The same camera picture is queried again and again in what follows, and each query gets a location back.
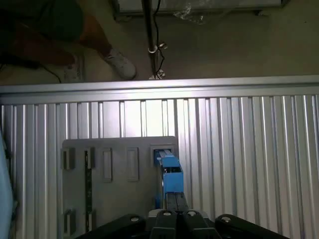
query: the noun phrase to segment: bolt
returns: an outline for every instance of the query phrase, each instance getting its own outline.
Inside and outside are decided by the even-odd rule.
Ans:
[[[132,217],[132,218],[131,218],[131,222],[137,222],[138,220],[139,220],[138,217]]]
[[[187,214],[188,214],[189,216],[191,216],[191,217],[194,217],[194,216],[196,215],[196,212],[194,212],[194,211],[189,211]]]
[[[222,217],[221,219],[226,223],[229,223],[231,221],[229,217]]]

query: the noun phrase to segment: aluminum extrusion panel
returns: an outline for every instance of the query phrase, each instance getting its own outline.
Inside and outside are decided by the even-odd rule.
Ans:
[[[61,232],[64,140],[169,135],[190,208],[319,238],[319,76],[2,87],[0,104],[17,239]]]

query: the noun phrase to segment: shoe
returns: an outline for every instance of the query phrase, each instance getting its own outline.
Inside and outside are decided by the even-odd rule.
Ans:
[[[101,57],[106,63],[114,68],[121,78],[131,80],[135,77],[136,67],[118,50],[112,48],[108,56]]]
[[[84,55],[73,55],[74,63],[64,67],[64,83],[84,82]]]

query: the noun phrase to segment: metal frame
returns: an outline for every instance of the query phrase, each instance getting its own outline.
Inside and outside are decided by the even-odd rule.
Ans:
[[[319,75],[3,86],[1,105],[312,95]]]

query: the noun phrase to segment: black cable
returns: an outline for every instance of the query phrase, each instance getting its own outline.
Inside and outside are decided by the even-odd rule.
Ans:
[[[160,71],[162,65],[163,65],[163,62],[165,60],[165,57],[160,49],[160,46],[159,46],[159,38],[160,38],[160,32],[159,32],[159,26],[156,22],[156,14],[158,13],[159,9],[160,9],[160,3],[161,3],[161,0],[158,1],[158,5],[156,7],[156,10],[153,14],[153,21],[154,21],[154,25],[155,25],[155,29],[156,29],[156,46],[158,47],[158,51],[160,53],[160,56],[161,56],[161,62],[160,62],[160,65],[159,65],[159,68],[156,70],[156,75],[158,76],[158,72]]]
[[[46,68],[45,66],[43,66],[43,65],[41,65],[41,66],[43,67],[44,70],[46,70],[47,72],[49,72],[50,74],[52,74],[53,76],[55,76],[55,77],[59,80],[60,83],[62,83],[60,77],[59,77],[57,74],[55,74],[54,72],[50,71],[50,70],[49,70],[48,68]]]

